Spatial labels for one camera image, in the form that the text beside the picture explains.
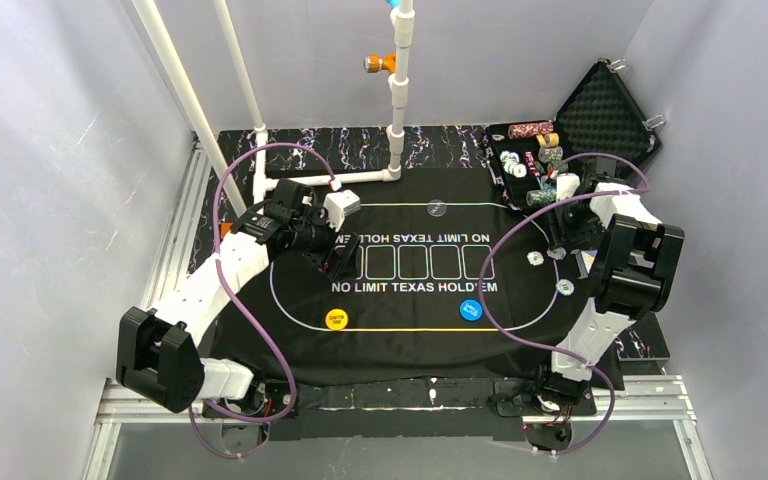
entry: yellow button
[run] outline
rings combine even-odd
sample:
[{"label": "yellow button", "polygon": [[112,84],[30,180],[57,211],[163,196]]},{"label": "yellow button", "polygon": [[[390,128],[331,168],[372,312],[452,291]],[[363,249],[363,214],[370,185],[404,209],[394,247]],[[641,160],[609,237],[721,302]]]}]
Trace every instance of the yellow button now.
[{"label": "yellow button", "polygon": [[349,314],[335,308],[325,315],[325,326],[331,330],[342,330],[349,324]]}]

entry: black poker mat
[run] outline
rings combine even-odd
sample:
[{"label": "black poker mat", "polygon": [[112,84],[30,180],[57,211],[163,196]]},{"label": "black poker mat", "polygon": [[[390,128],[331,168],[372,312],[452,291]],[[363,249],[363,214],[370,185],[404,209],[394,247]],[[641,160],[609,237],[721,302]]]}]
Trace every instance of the black poker mat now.
[{"label": "black poker mat", "polygon": [[[478,299],[475,279],[489,246],[522,219],[498,206],[500,193],[484,169],[404,170],[395,183],[349,188],[364,205],[344,226],[363,235],[361,278],[332,285],[301,256],[285,254],[239,293],[287,356],[298,382],[527,376],[547,358],[499,334],[486,317],[461,317],[461,303]],[[447,204],[440,217],[427,211],[435,199]],[[581,312],[585,288],[575,259],[567,256],[558,262],[560,278],[573,282],[575,291],[556,294],[546,248],[534,226],[513,237],[493,264],[486,297],[494,317],[516,335],[557,344]],[[531,251],[541,252],[545,262],[529,264]],[[326,327],[334,309],[348,314],[339,331]],[[606,357],[616,360],[611,353]],[[211,356],[283,378],[274,355],[233,305],[218,318]],[[618,369],[608,370],[620,381]]]}]

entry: orange object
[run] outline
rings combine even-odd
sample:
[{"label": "orange object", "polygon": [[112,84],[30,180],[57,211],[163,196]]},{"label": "orange object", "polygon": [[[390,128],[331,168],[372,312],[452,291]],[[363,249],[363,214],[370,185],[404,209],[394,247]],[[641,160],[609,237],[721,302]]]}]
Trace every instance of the orange object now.
[{"label": "orange object", "polygon": [[220,223],[219,224],[219,238],[225,238],[225,235],[228,235],[228,232],[231,231],[231,223]]},{"label": "orange object", "polygon": [[377,73],[382,69],[390,73],[396,73],[396,52],[391,52],[384,58],[378,55],[367,55],[363,59],[363,68],[367,73]]}]

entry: blue object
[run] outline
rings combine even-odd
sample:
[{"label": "blue object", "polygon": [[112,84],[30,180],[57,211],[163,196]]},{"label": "blue object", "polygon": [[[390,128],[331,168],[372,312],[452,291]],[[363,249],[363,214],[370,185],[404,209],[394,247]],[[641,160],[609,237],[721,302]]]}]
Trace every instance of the blue object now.
[{"label": "blue object", "polygon": [[482,315],[484,315],[484,309],[475,300],[464,300],[461,304],[461,316],[467,322],[474,322],[481,318]]}]

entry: gray wall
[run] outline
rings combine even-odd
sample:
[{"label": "gray wall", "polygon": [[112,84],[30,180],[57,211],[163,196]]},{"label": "gray wall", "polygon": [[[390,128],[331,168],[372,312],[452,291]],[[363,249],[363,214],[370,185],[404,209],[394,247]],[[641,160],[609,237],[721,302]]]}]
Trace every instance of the gray wall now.
[{"label": "gray wall", "polygon": [[[405,121],[440,125],[551,117],[590,64],[622,55],[650,3],[417,1]],[[251,128],[212,2],[157,4],[213,129]],[[394,50],[384,0],[228,0],[228,5],[268,126],[390,123],[386,73],[369,75],[362,68],[366,55]]]},{"label": "gray wall", "polygon": [[119,3],[0,1],[0,478],[83,472],[189,145]]},{"label": "gray wall", "polygon": [[718,478],[768,478],[768,2],[655,0],[626,80],[663,112],[645,202],[687,242],[661,316]]}]

